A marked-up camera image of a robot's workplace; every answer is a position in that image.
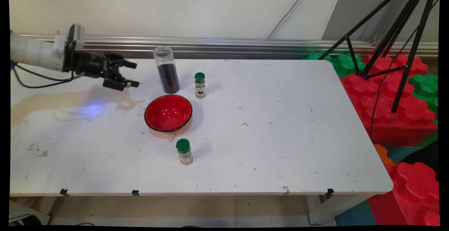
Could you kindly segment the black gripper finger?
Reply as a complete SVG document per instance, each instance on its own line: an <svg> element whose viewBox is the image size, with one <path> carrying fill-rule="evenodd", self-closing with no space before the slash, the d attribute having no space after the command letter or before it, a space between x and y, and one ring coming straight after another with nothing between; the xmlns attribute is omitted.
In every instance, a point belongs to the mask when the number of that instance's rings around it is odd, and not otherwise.
<svg viewBox="0 0 449 231"><path fill-rule="evenodd" d="M102 77L104 79L102 86L114 89L118 91L124 91L125 88L139 86L139 81L133 81L124 78L120 73L103 72Z"/></svg>
<svg viewBox="0 0 449 231"><path fill-rule="evenodd" d="M111 71L112 69L118 69L120 67L136 69L137 67L136 63L126 60L122 54L114 52L104 52L104 56L106 58L104 62L104 70Z"/></svg>

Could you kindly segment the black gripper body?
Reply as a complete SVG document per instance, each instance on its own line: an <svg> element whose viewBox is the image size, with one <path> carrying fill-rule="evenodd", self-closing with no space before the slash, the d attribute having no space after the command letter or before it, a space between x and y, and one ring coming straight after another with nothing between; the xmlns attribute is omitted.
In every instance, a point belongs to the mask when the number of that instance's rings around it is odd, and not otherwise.
<svg viewBox="0 0 449 231"><path fill-rule="evenodd" d="M75 51L72 53L72 70L76 74L84 73L91 78L104 78L106 58L90 52Z"/></svg>

